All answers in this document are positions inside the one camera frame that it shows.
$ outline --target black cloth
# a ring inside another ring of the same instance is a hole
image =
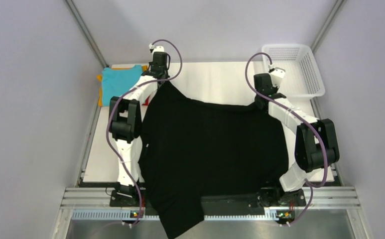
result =
[[[255,193],[288,169],[281,123],[249,106],[185,97],[170,82],[150,102],[139,166],[167,236],[204,219],[200,197]]]

